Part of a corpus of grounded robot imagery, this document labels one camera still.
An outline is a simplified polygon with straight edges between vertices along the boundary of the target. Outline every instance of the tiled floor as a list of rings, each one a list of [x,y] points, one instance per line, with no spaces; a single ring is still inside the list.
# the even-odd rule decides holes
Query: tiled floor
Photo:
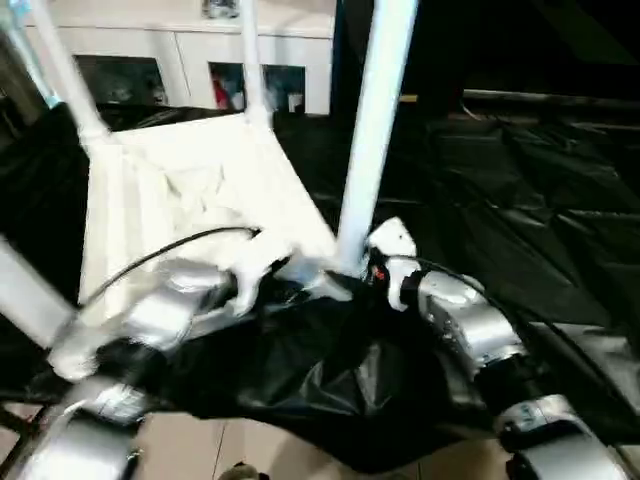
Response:
[[[0,456],[12,444],[0,433]],[[200,421],[185,414],[154,415],[138,437],[138,480],[212,480],[239,461],[271,480],[503,480],[504,452],[493,441],[454,445],[395,472],[353,472],[309,443],[250,420]]]

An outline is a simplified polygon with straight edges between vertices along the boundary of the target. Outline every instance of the black plastic sheet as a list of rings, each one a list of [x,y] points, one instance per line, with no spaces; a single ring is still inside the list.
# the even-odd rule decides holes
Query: black plastic sheet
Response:
[[[112,128],[127,129],[213,113],[107,106],[102,114]],[[274,128],[336,228],[353,125],[276,115]],[[634,142],[558,125],[425,124],[401,110],[375,223],[399,216],[422,256],[476,276],[521,320],[599,325],[634,340],[640,338]],[[50,112],[0,162],[3,234],[73,301],[88,161],[66,109]],[[352,303],[294,303],[191,342],[155,393],[170,408],[203,418],[243,416],[282,426],[365,472],[454,442],[461,438],[456,427],[487,431],[473,391],[426,325],[392,311],[366,287],[355,291]],[[0,393],[55,401],[66,386],[43,352],[8,322],[2,329],[0,361],[20,368],[3,368]],[[635,412],[561,342],[535,331],[528,338],[603,438],[638,438]]]

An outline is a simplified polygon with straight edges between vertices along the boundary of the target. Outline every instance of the white cabinet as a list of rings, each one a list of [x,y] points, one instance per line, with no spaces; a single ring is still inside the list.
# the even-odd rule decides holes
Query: white cabinet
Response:
[[[48,63],[37,29],[27,27],[26,31],[38,56],[44,60],[45,74],[64,97],[64,85]],[[121,98],[128,95],[140,98],[140,92],[158,95],[156,92],[162,90],[169,105],[191,104],[173,32],[94,27],[59,27],[58,31],[69,52],[77,57],[80,70],[97,101],[116,101],[116,98],[108,98],[108,93],[121,95]]]
[[[329,113],[336,0],[254,1],[270,103]],[[242,108],[240,19],[205,19],[200,0],[54,0],[51,7],[96,101]],[[46,59],[28,18],[27,25]],[[64,97],[46,60],[43,68]]]
[[[222,107],[224,96],[233,104],[234,95],[242,91],[240,35],[180,33],[178,46],[193,104]],[[327,39],[259,36],[271,104],[288,108],[299,99],[307,113],[329,113],[331,48]]]

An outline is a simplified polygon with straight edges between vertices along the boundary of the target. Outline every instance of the wire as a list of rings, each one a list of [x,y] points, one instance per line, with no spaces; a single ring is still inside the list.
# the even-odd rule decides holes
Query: wire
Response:
[[[393,255],[391,256],[391,258],[405,258],[408,260],[415,260],[416,262],[425,265],[433,270],[442,272],[442,273],[446,273],[447,275],[451,275],[452,277],[454,277],[455,279],[461,281],[462,283],[464,283],[466,286],[472,288],[473,290],[475,290],[476,292],[478,292],[480,295],[482,295],[487,302],[494,308],[498,309],[507,319],[514,319],[515,321],[519,321],[518,317],[515,315],[508,315],[508,309],[505,308],[504,304],[502,302],[499,302],[498,300],[495,299],[495,297],[492,297],[491,295],[489,295],[486,291],[483,291],[481,288],[479,288],[476,284],[474,284],[474,282],[472,282],[471,280],[469,280],[467,277],[465,277],[464,275],[455,272],[454,270],[445,267],[444,265],[431,261],[431,260],[427,260],[426,258],[421,258],[421,257],[414,257],[411,255]],[[606,385],[608,387],[609,393],[619,402],[622,402],[623,405],[625,405],[629,411],[636,416],[637,418],[637,414],[636,414],[636,409],[633,407],[633,405],[631,404],[631,402],[629,401],[629,399],[620,391],[620,389],[618,388],[618,386],[613,382],[613,380],[611,380],[611,378],[609,377],[609,375],[604,371],[604,369],[598,365],[598,363],[593,360],[589,354],[573,339],[571,338],[571,336],[569,336],[569,334],[567,334],[565,331],[563,331],[561,328],[559,328],[557,325],[554,325],[553,322],[549,321],[546,318],[541,317],[540,315],[537,315],[535,312],[531,312],[533,315],[535,315],[535,317],[537,319],[540,320],[540,323],[544,324],[554,335],[556,335],[556,337],[558,337],[558,339],[560,339],[562,342],[564,342],[572,351],[573,353],[578,356],[587,366],[588,368],[592,371],[592,373],[595,375],[596,378],[598,378],[600,380],[601,383],[603,383],[604,385]]]
[[[105,294],[105,292],[109,289],[109,287],[111,287],[114,283],[118,282],[123,277],[131,273],[133,270],[141,267],[142,265],[153,260],[154,258],[158,258],[159,256],[164,255],[165,253],[171,250],[175,250],[176,248],[181,247],[182,245],[191,243],[195,240],[199,240],[200,238],[208,237],[210,235],[217,235],[219,233],[227,233],[227,232],[249,232],[252,234],[253,237],[255,237],[260,232],[260,229],[252,228],[252,227],[240,227],[240,226],[212,228],[209,230],[204,230],[202,232],[194,233],[193,235],[189,235],[188,237],[182,238],[168,245],[165,245],[164,247],[159,248],[155,252],[145,255],[144,257],[140,257],[138,260],[130,263],[125,268],[123,268],[118,273],[116,273],[111,278],[109,278],[107,281],[105,281],[91,295],[89,295],[89,297],[87,297],[87,299],[83,303],[79,305],[80,311],[87,309],[93,303],[95,303],[100,297],[102,297]]]

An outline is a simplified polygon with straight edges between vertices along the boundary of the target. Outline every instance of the white metal pole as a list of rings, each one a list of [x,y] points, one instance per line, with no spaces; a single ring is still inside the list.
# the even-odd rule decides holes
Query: white metal pole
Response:
[[[45,103],[49,108],[55,107],[60,99],[45,79],[38,57],[29,44],[17,15],[7,4],[0,6],[0,23]]]
[[[419,0],[376,0],[338,232],[338,265],[358,275]]]
[[[53,64],[60,76],[64,88],[64,100],[68,103],[71,113],[78,126],[78,135],[83,144],[94,139],[106,139],[108,130],[102,123],[96,110],[95,103],[89,93],[78,68],[65,48],[58,31],[51,19],[48,7],[49,0],[31,0],[33,20],[38,28]]]
[[[75,310],[0,237],[0,311],[42,348],[50,348]]]
[[[258,27],[254,0],[240,0],[240,16],[244,44],[246,114],[255,125],[271,126],[271,112],[266,101],[264,73],[258,55]]]

